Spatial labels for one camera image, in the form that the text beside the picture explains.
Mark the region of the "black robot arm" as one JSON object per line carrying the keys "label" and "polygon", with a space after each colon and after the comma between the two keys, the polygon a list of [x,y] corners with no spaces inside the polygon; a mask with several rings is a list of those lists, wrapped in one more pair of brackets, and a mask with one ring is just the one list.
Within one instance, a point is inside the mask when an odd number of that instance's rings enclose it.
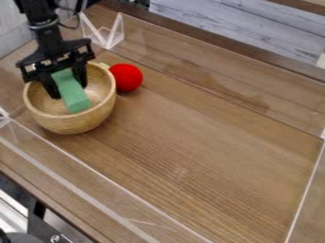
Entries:
{"label": "black robot arm", "polygon": [[39,81],[53,99],[62,97],[53,74],[71,68],[73,76],[87,87],[87,62],[95,58],[89,38],[65,40],[57,9],[61,0],[14,0],[19,12],[27,17],[27,26],[35,34],[38,48],[17,62],[26,83]]}

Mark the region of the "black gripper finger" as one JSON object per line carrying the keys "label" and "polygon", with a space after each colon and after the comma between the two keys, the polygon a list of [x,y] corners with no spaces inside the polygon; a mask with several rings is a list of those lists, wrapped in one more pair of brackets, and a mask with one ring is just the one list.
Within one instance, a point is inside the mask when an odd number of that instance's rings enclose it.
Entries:
{"label": "black gripper finger", "polygon": [[46,72],[39,73],[39,78],[42,85],[53,99],[59,99],[62,97],[58,85],[55,83],[55,80],[53,79],[51,75]]}
{"label": "black gripper finger", "polygon": [[75,63],[73,66],[73,73],[82,88],[86,88],[87,87],[87,64],[85,62]]}

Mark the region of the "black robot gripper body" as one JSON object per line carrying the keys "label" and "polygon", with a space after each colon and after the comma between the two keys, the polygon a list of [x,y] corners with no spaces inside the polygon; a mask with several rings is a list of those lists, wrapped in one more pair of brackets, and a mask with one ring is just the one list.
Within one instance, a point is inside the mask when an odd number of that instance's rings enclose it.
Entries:
{"label": "black robot gripper body", "polygon": [[15,66],[22,71],[22,77],[26,83],[39,81],[39,73],[53,74],[66,68],[71,68],[75,63],[85,62],[95,58],[91,49],[91,40],[89,38],[63,41],[63,49],[58,54],[47,54],[42,47],[17,62]]}

